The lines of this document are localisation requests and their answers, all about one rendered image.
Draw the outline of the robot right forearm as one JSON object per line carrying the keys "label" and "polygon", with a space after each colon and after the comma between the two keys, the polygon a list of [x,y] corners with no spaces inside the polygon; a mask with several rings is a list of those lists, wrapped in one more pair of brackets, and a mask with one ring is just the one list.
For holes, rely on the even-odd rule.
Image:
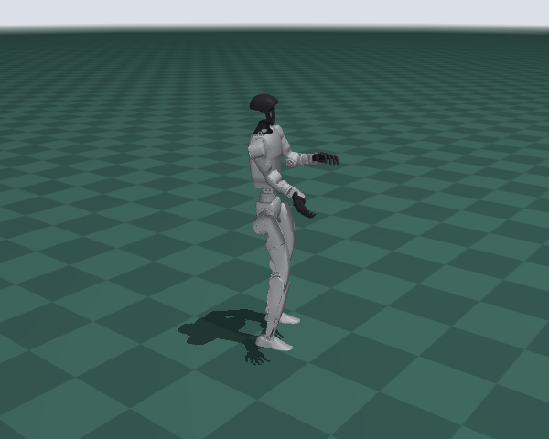
{"label": "robot right forearm", "polygon": [[[286,197],[292,199],[292,196],[295,192],[297,192],[297,195],[305,198],[305,194],[301,193],[298,189],[295,187],[289,185],[286,181],[282,180],[279,181],[278,184],[276,184],[273,180],[270,178],[265,179],[266,183],[273,188],[275,191],[277,191],[280,194],[284,194]],[[293,199],[292,199],[293,200]]]}

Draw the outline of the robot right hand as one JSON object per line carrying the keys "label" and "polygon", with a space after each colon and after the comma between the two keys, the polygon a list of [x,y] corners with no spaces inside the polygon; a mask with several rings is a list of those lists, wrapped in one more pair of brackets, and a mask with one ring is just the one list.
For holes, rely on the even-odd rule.
{"label": "robot right hand", "polygon": [[[313,218],[316,216],[316,213],[313,214],[313,212],[310,212],[310,210],[307,210],[306,206],[304,205],[306,203],[306,200],[300,196],[297,195],[297,192],[295,192],[292,196],[294,206],[296,207],[296,210],[300,212],[302,215],[305,215],[305,217]],[[312,215],[313,214],[313,215]]]}

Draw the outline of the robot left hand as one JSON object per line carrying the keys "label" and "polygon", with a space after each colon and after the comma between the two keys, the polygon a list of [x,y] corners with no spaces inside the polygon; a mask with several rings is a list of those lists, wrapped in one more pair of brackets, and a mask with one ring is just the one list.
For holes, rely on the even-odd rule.
{"label": "robot left hand", "polygon": [[332,160],[333,160],[333,165],[336,164],[336,161],[337,161],[337,165],[339,164],[339,159],[334,155],[330,155],[330,154],[323,153],[323,152],[318,152],[318,153],[316,153],[312,156],[312,160],[317,161],[319,163],[324,163],[325,162],[325,164],[326,164],[327,159],[329,160],[330,164],[332,163]]}

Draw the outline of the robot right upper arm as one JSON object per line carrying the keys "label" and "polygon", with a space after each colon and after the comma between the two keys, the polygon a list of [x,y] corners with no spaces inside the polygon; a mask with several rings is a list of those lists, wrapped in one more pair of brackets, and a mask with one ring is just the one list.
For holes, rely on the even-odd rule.
{"label": "robot right upper arm", "polygon": [[281,174],[277,170],[272,170],[263,139],[253,140],[248,147],[248,152],[250,158],[255,162],[260,172],[264,175],[264,178],[268,177],[276,184],[282,180]]}

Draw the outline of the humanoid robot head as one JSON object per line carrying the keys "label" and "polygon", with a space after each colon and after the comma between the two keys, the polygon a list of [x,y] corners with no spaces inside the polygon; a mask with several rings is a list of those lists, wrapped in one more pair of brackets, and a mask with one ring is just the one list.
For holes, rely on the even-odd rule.
{"label": "humanoid robot head", "polygon": [[[259,94],[253,97],[250,103],[251,110],[265,113],[266,116],[266,119],[261,120],[258,123],[258,126],[253,134],[258,134],[258,132],[262,132],[262,129],[267,129],[267,132],[262,132],[262,134],[271,134],[273,132],[273,130],[269,128],[269,125],[275,124],[275,105],[277,103],[278,100],[274,96],[268,94]],[[270,116],[270,112],[272,113],[272,117]]]}

